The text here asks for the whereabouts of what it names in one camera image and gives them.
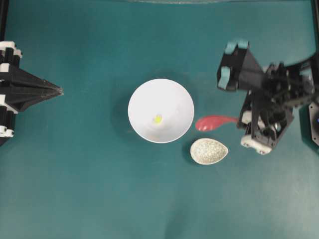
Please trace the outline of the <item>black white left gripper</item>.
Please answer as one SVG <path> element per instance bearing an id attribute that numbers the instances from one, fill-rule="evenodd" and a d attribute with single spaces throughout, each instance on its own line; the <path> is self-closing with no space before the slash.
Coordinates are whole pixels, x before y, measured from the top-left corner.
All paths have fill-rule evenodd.
<path id="1" fill-rule="evenodd" d="M 0 72 L 8 73 L 8 80 L 14 85 L 49 89 L 34 90 L 23 93 L 0 93 L 0 136 L 13 137 L 15 117 L 29 107 L 51 98 L 63 95 L 61 87 L 32 75 L 19 67 L 21 50 L 13 41 L 0 42 Z"/>

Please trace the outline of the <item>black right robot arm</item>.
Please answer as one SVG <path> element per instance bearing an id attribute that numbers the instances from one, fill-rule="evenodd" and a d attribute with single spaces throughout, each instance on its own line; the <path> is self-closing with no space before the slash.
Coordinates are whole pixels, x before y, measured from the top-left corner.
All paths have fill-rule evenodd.
<path id="1" fill-rule="evenodd" d="M 270 64 L 264 70 L 246 40 L 227 43 L 217 71 L 217 87 L 245 91 L 237 127 L 241 145 L 270 153 L 294 120 L 293 110 L 319 97 L 319 55 L 293 65 Z"/>

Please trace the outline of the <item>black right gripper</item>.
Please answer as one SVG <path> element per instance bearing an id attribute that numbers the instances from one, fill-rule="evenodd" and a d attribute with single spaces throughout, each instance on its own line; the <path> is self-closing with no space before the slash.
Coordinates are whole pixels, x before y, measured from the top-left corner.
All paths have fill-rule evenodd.
<path id="1" fill-rule="evenodd" d="M 272 99 L 270 80 L 250 52 L 248 41 L 226 44 L 217 71 L 217 87 L 228 92 L 246 92 L 237 122 L 237 128 L 245 131 L 240 144 L 260 155 L 269 154 L 276 147 L 294 118 L 292 110 Z"/>

